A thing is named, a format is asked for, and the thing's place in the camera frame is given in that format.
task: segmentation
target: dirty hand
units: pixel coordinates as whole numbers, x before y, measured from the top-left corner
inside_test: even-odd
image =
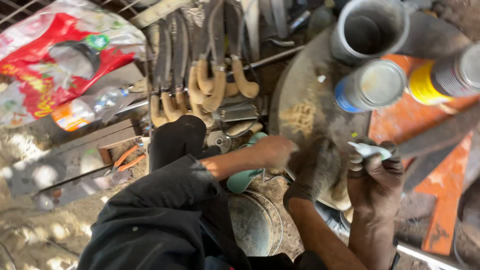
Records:
[[[329,187],[329,183],[336,183],[340,177],[340,154],[331,139],[318,138],[303,156],[304,165],[283,196],[283,206],[287,210],[291,198],[315,202],[320,193]]]
[[[282,135],[261,138],[251,150],[251,159],[255,160],[261,168],[285,167],[293,152],[299,147]]]
[[[376,145],[371,140],[359,142]],[[392,219],[400,208],[404,170],[392,142],[385,141],[379,146],[388,149],[392,157],[382,161],[381,154],[365,159],[356,151],[349,155],[347,187],[356,213],[384,220]]]

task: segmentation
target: orange metal frame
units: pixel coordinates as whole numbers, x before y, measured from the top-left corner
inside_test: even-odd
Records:
[[[406,74],[425,61],[395,54],[387,55],[383,59],[396,62]],[[462,111],[477,102],[478,99],[477,96],[458,98],[446,105]],[[398,144],[436,126],[448,117],[449,115],[438,106],[420,104],[410,94],[404,93],[393,106],[372,112],[369,137],[377,143],[391,140]],[[416,192],[428,193],[437,197],[430,227],[422,245],[424,251],[443,255],[450,254],[471,136],[472,133],[468,134],[414,189]],[[406,167],[409,163],[410,160],[404,160]]]

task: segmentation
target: wire mesh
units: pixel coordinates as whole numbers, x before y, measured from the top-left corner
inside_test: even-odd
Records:
[[[0,0],[0,33],[9,26],[28,18],[54,0]],[[129,20],[147,9],[156,0],[92,0],[100,7]]]

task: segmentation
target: orange pliers handle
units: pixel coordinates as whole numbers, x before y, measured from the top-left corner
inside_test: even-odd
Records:
[[[145,154],[142,154],[140,155],[139,157],[137,157],[134,161],[126,164],[126,165],[123,165],[123,166],[120,166],[124,161],[125,159],[127,158],[128,155],[132,154],[135,150],[138,149],[138,145],[134,145],[132,148],[130,148],[129,150],[127,150],[125,153],[123,153],[123,155],[113,164],[113,167],[114,168],[118,168],[118,171],[122,172],[132,166],[134,166],[135,164],[137,164],[139,161],[141,161],[142,159],[145,158]]]

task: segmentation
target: tin can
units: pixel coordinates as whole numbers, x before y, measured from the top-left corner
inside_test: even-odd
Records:
[[[343,77],[335,86],[339,107],[363,112],[395,103],[407,84],[403,70],[390,60],[372,60]]]
[[[408,89],[425,105],[480,94],[480,43],[423,64],[410,75]]]

